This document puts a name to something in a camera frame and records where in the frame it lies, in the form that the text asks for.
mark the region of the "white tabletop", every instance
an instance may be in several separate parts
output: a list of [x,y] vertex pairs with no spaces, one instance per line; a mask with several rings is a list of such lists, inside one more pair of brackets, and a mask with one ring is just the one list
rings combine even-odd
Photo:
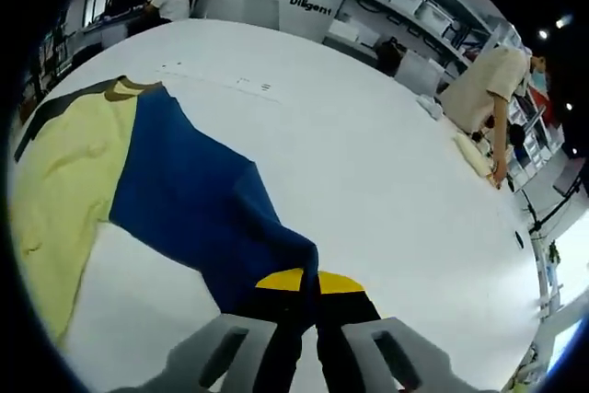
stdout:
[[[162,80],[197,128],[254,160],[322,270],[363,284],[383,318],[440,346],[475,387],[503,387],[537,329],[529,238],[510,192],[473,172],[452,127],[408,89],[312,41],[192,19],[107,49],[48,99],[123,74]],[[97,390],[137,385],[217,313],[197,272],[104,225],[65,353]],[[326,391],[315,339],[304,337],[292,391]]]

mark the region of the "face mask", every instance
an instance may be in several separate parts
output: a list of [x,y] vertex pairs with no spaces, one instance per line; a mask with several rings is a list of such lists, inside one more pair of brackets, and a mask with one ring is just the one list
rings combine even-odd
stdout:
[[548,86],[546,84],[546,76],[544,73],[540,73],[538,70],[534,70],[532,73],[532,87],[541,92],[548,92]]

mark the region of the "yellow garment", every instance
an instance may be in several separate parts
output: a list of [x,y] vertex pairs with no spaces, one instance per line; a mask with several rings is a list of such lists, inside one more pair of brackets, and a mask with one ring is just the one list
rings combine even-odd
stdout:
[[130,86],[113,81],[47,121],[17,166],[10,226],[52,341],[67,329],[97,223],[108,220],[129,149],[142,90],[123,83]]
[[473,169],[479,174],[480,177],[484,177],[494,185],[493,172],[492,172],[492,160],[485,157],[475,144],[463,133],[457,133],[454,137],[456,146],[464,156],[465,160],[472,166]]

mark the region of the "logo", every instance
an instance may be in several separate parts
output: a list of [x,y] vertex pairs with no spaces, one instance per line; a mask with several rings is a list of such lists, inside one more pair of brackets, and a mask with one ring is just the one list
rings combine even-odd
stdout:
[[331,8],[326,8],[319,4],[312,4],[308,0],[291,0],[291,5],[300,6],[305,11],[317,11],[319,14],[325,14],[326,16],[331,14]]

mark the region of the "blue fabric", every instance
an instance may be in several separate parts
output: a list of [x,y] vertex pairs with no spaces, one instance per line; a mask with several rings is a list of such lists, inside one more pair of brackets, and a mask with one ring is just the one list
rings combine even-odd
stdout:
[[281,225],[256,165],[197,131],[164,87],[138,98],[110,221],[200,271],[223,312],[271,273],[317,276],[317,248]]

